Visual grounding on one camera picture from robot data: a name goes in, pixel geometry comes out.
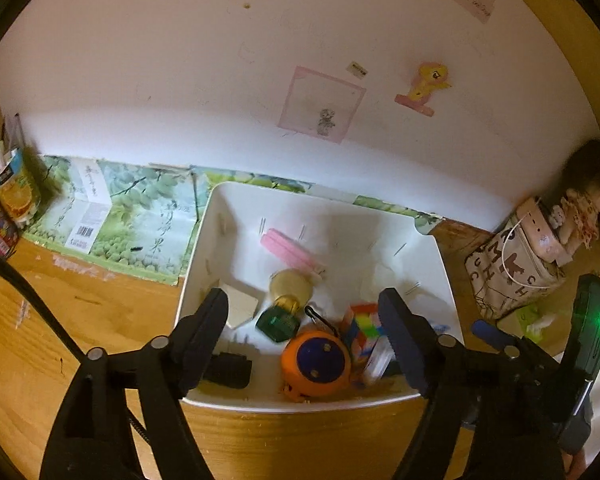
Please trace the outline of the pink drawing paper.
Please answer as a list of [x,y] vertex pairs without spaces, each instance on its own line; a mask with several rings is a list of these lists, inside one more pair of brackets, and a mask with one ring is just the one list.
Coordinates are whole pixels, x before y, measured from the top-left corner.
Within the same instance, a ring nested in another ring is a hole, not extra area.
[[340,144],[346,137],[366,89],[297,66],[280,114],[279,128]]

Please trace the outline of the black power adapter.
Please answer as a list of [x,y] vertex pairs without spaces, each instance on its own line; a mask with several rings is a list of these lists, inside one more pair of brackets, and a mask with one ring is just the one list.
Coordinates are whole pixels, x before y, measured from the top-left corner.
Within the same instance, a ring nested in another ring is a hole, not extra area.
[[204,380],[232,389],[245,389],[251,378],[252,361],[242,354],[214,354],[204,371]]

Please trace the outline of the orange juice carton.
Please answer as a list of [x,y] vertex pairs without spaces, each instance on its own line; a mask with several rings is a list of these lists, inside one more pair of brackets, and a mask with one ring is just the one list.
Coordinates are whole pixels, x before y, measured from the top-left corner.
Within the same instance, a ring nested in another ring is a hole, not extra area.
[[41,205],[40,190],[20,148],[11,150],[0,168],[0,204],[19,229],[30,226]]

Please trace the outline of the yellow pony sticker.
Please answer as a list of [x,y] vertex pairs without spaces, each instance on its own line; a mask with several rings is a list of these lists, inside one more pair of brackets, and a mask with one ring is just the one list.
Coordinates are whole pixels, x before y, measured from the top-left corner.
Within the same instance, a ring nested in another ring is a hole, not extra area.
[[397,94],[394,98],[400,104],[426,117],[434,116],[428,102],[435,91],[451,87],[448,81],[449,69],[440,63],[427,62],[419,65],[418,71],[407,94]]

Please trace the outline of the grape printed cardboard box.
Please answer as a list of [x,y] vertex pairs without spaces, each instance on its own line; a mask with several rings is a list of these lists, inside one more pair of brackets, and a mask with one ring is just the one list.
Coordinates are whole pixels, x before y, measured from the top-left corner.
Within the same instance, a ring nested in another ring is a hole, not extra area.
[[69,235],[86,208],[86,193],[73,160],[40,159],[42,210],[23,236],[55,252],[137,278],[175,285],[187,269],[201,217],[212,188],[237,182],[297,194],[327,197],[329,190],[298,180],[253,172],[193,166],[166,169],[107,162],[97,165],[112,207],[91,250],[68,246]]

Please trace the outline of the brown haired doll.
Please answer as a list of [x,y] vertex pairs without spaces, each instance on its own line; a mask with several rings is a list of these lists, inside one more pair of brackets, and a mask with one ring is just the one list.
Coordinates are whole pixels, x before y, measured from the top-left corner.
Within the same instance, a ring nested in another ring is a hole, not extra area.
[[562,197],[552,207],[550,225],[569,257],[600,239],[600,140],[588,140],[562,170]]

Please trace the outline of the green perfume bottle gold cap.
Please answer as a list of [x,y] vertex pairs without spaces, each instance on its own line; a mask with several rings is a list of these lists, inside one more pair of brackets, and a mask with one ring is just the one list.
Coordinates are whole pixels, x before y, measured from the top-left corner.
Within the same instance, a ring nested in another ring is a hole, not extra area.
[[286,269],[270,281],[270,304],[257,319],[256,327],[276,344],[296,336],[304,307],[313,296],[311,280],[303,273]]

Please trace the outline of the green tissue pack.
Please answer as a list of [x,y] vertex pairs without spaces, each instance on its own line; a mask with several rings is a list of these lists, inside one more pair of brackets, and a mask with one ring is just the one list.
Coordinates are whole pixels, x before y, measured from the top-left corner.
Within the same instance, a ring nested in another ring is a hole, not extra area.
[[543,339],[543,330],[556,320],[555,313],[541,313],[536,304],[528,304],[507,313],[496,322],[502,332],[518,338],[528,338],[539,344]]

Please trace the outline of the multicoloured puzzle cube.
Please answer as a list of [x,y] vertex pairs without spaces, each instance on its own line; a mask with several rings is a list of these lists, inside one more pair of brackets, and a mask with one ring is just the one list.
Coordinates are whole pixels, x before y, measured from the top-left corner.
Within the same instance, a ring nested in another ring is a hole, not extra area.
[[364,364],[378,340],[385,335],[378,304],[352,304],[340,322],[339,331],[341,341],[349,350],[352,365]]

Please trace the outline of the white plastic holder piece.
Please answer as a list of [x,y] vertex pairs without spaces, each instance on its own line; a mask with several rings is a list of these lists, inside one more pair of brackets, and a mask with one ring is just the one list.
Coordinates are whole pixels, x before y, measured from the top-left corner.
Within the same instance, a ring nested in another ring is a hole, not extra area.
[[219,288],[226,293],[228,301],[226,325],[234,330],[234,328],[248,323],[257,311],[258,298],[224,282],[219,282]]

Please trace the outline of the printed canvas bag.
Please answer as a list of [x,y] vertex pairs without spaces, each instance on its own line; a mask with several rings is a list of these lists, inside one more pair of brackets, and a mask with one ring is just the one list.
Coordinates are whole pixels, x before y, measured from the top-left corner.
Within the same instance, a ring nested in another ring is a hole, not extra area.
[[548,296],[565,283],[554,263],[533,252],[516,214],[465,260],[465,269],[482,318],[500,318]]

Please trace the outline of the pink correction tape dispenser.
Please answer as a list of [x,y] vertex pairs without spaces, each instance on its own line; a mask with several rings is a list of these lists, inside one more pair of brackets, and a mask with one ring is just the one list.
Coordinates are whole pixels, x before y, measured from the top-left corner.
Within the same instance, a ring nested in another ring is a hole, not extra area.
[[268,229],[260,238],[261,245],[286,266],[306,275],[323,276],[324,266],[298,242],[276,229]]

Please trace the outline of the white plastic storage bin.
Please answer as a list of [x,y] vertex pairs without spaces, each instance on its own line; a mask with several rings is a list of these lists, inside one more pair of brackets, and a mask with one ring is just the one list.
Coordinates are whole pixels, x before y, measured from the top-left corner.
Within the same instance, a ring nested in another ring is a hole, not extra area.
[[[256,298],[260,311],[272,304],[271,278],[286,263],[262,246],[268,230],[281,232],[315,258],[320,272],[312,278],[311,300],[330,322],[340,322],[348,307],[372,302],[393,287],[435,330],[463,337],[438,243],[419,232],[414,219],[238,182],[220,183],[209,194],[176,316],[193,314],[216,285]],[[257,330],[254,321],[225,327],[214,350],[250,360],[249,384],[234,389],[203,380],[185,403],[282,414],[370,408],[418,395],[402,376],[394,376],[371,387],[351,386],[333,398],[294,402],[283,392],[284,348]]]

